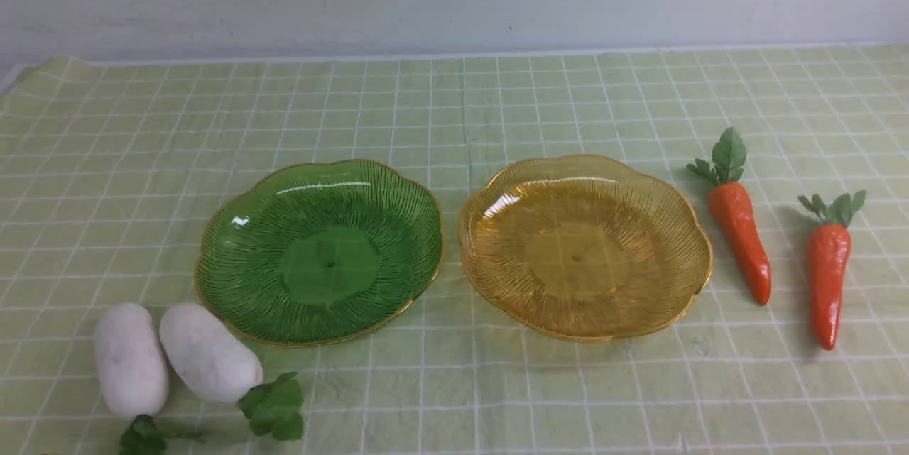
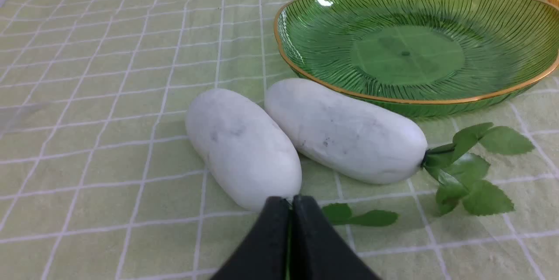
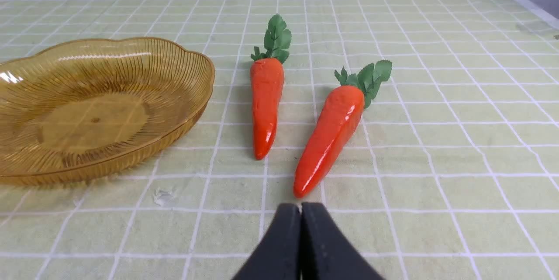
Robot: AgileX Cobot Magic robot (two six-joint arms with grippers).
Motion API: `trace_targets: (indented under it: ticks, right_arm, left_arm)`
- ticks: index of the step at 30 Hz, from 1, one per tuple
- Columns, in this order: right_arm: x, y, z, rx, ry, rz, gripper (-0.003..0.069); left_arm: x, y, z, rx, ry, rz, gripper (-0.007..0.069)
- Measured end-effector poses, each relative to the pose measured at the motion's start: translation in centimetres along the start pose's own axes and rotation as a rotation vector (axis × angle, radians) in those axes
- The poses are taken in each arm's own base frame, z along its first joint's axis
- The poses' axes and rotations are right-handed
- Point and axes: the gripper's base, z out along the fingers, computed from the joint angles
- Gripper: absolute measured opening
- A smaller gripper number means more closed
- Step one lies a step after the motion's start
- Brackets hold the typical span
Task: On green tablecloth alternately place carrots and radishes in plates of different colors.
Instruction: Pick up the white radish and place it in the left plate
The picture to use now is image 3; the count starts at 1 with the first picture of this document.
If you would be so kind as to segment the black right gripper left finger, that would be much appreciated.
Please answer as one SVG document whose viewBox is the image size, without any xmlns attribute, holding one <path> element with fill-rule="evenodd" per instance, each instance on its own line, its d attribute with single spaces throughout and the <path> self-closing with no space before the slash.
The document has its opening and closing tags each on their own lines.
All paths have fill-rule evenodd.
<svg viewBox="0 0 559 280">
<path fill-rule="evenodd" d="M 278 205 L 262 240 L 234 280 L 299 280 L 301 213 L 292 203 Z"/>
</svg>

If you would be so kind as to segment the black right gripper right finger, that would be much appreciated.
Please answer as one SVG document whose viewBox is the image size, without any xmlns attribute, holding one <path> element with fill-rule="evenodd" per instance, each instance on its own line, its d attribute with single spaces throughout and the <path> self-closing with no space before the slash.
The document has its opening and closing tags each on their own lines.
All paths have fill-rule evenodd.
<svg viewBox="0 0 559 280">
<path fill-rule="evenodd" d="M 383 280 L 338 228 L 322 203 L 303 202 L 300 268 L 304 280 Z"/>
</svg>

